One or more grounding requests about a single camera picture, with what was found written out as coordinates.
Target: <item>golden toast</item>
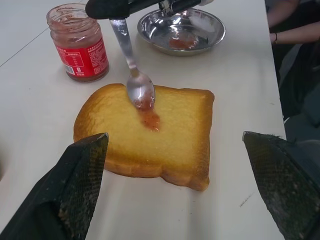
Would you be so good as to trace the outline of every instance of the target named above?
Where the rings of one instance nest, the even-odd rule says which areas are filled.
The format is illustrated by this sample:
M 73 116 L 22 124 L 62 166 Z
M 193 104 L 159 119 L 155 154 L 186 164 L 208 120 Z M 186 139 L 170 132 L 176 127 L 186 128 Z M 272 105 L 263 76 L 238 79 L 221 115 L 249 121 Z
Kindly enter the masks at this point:
M 204 191 L 209 185 L 210 129 L 215 96 L 209 90 L 155 86 L 155 130 L 144 124 L 126 87 L 109 84 L 93 93 L 74 123 L 74 141 L 108 133 L 104 168 Z

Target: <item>spoon bowl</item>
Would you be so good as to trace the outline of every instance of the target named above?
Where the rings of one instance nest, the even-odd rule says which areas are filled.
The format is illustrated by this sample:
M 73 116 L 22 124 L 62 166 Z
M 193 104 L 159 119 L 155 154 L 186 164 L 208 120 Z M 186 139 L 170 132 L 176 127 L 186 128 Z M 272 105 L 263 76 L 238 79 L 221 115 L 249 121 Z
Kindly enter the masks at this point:
M 126 90 L 136 108 L 147 110 L 154 107 L 155 88 L 151 79 L 143 72 L 137 70 L 135 75 L 130 75 L 126 83 Z

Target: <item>metal spoon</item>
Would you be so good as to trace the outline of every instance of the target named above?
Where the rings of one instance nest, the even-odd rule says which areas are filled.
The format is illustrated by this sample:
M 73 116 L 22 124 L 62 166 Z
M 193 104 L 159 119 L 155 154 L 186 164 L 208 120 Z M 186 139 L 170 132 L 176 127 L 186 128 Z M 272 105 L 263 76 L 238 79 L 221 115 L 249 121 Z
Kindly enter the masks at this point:
M 151 79 L 137 68 L 126 19 L 111 19 L 110 23 L 130 68 L 126 83 L 128 96 L 136 108 L 152 109 L 156 101 L 155 88 Z

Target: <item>glass jar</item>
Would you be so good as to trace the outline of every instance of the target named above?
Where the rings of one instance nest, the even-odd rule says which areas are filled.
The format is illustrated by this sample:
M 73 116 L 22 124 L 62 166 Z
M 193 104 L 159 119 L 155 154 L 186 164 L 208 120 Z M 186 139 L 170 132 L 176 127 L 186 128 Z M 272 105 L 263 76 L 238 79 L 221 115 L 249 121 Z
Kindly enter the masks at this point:
M 109 62 L 97 20 L 88 17 L 85 4 L 70 3 L 51 9 L 46 20 L 66 74 L 78 82 L 104 77 Z

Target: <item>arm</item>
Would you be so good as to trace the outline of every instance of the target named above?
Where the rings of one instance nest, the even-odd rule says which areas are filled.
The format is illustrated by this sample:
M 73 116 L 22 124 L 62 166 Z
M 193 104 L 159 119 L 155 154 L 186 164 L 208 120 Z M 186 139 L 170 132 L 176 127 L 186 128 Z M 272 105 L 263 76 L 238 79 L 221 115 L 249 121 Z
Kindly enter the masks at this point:
M 300 0 L 280 0 L 267 13 L 269 28 L 283 22 L 296 10 Z
M 316 42 L 320 39 L 320 21 L 288 31 L 277 33 L 277 44 L 305 44 Z M 276 40 L 276 34 L 270 34 L 272 43 Z

